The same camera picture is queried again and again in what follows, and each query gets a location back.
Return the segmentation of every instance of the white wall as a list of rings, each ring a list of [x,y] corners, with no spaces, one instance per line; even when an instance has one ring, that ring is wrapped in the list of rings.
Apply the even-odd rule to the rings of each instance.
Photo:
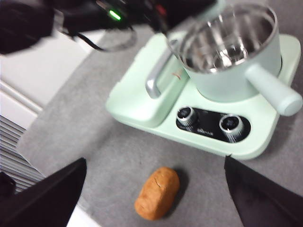
[[[103,32],[88,35],[96,42]],[[55,32],[32,48],[0,56],[1,80],[43,108],[91,50]]]

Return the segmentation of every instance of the brown bread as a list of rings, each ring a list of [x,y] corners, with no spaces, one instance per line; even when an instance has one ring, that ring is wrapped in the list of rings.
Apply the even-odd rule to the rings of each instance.
[[[171,208],[179,187],[176,171],[168,167],[157,169],[147,179],[134,203],[136,212],[147,220],[160,219]]]

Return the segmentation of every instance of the pot handle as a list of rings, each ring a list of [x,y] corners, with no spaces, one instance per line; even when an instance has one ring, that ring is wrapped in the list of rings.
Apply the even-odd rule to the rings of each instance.
[[[249,67],[245,77],[280,115],[291,116],[302,108],[302,96],[261,65]]]

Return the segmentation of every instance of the black control panel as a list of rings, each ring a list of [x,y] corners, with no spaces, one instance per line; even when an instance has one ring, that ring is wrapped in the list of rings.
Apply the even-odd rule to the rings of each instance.
[[[242,141],[251,129],[250,122],[245,117],[190,106],[179,109],[176,124],[181,130],[228,143]]]

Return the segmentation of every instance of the gray surface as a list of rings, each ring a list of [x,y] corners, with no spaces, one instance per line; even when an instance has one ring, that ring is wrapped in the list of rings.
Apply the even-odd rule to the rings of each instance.
[[[271,0],[280,31],[303,41],[302,0]],[[138,28],[135,48],[115,54],[93,52],[22,137],[18,151],[43,174],[50,175],[85,157],[88,174],[80,205],[103,227],[240,227],[228,193],[224,158],[169,141],[116,122],[105,101],[140,46],[152,32]],[[112,41],[107,36],[104,42]],[[303,93],[300,63],[293,87]],[[282,117],[260,157],[244,163],[303,195],[303,111]],[[160,166],[176,168],[181,193],[173,212],[150,222],[133,203],[146,178]]]

